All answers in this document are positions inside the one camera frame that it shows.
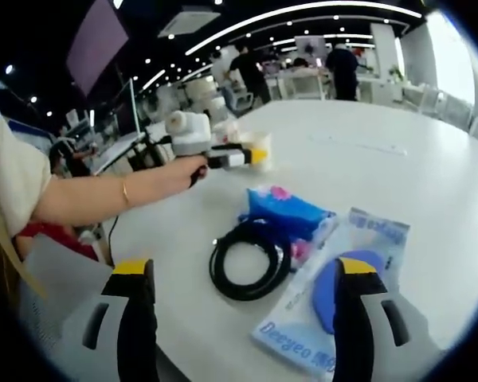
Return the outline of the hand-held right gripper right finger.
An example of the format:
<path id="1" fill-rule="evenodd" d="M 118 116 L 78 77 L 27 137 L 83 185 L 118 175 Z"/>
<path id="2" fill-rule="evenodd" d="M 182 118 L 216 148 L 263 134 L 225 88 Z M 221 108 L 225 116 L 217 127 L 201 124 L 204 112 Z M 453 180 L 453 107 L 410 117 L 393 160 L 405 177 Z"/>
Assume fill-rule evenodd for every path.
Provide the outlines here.
<path id="1" fill-rule="evenodd" d="M 420 381 L 443 358 L 426 317 L 370 264 L 336 260 L 334 381 Z"/>

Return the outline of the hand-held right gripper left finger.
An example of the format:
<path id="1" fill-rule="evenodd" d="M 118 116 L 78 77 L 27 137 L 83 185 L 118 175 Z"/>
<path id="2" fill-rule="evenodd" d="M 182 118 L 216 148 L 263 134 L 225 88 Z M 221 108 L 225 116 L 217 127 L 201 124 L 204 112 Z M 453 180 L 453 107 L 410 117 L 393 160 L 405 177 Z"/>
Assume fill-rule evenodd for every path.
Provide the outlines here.
<path id="1" fill-rule="evenodd" d="M 157 328 L 153 261 L 123 261 L 65 320 L 61 367 L 73 381 L 158 381 Z"/>

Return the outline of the person's left hand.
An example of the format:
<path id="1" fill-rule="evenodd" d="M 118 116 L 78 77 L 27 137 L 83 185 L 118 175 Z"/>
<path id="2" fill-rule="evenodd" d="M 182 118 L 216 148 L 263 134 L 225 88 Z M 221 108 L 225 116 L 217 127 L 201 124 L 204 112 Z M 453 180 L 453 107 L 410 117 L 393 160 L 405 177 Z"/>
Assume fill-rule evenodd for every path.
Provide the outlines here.
<path id="1" fill-rule="evenodd" d="M 170 197 L 191 188 L 207 174 L 207 158 L 203 155 L 176 158 L 159 168 L 158 191 Z"/>

